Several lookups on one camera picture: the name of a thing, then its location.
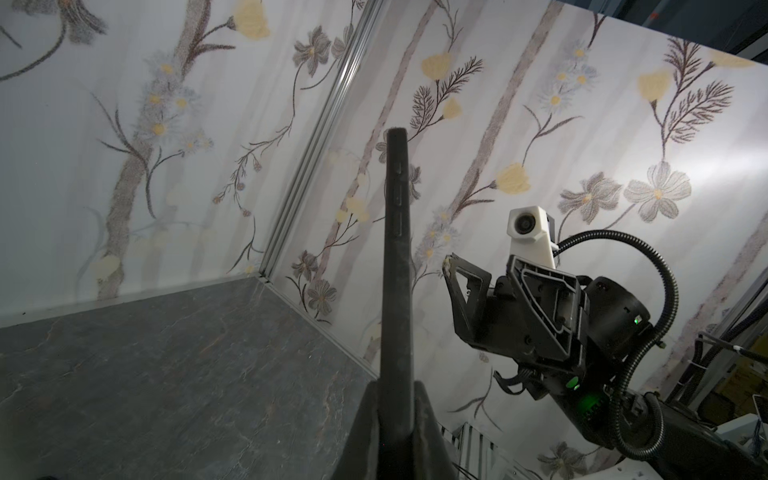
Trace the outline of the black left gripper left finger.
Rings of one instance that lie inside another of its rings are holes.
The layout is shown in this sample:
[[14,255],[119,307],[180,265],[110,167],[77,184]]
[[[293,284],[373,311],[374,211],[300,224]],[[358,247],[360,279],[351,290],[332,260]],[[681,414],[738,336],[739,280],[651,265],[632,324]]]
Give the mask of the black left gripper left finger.
[[375,480],[379,457],[378,382],[370,382],[363,394],[332,480]]

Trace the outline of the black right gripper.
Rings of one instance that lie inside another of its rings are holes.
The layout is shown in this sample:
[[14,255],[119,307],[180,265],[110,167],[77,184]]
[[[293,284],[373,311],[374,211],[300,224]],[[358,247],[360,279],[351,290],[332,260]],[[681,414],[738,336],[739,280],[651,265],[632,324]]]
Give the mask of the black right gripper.
[[490,353],[539,371],[585,369],[584,302],[577,276],[509,257],[488,297],[492,275],[449,254],[442,263],[454,331]]

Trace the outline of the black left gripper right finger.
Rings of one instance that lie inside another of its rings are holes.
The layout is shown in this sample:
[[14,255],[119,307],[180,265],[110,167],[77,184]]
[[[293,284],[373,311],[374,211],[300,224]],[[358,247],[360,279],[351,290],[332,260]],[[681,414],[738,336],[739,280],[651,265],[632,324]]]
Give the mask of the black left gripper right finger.
[[453,480],[457,469],[447,450],[447,442],[434,415],[426,387],[414,382],[413,478]]

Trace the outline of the black phone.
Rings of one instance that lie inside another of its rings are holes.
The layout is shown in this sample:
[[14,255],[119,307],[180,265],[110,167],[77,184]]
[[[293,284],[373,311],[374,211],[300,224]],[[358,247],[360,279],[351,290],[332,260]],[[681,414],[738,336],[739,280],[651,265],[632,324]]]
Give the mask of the black phone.
[[378,477],[413,477],[414,380],[408,134],[386,134]]

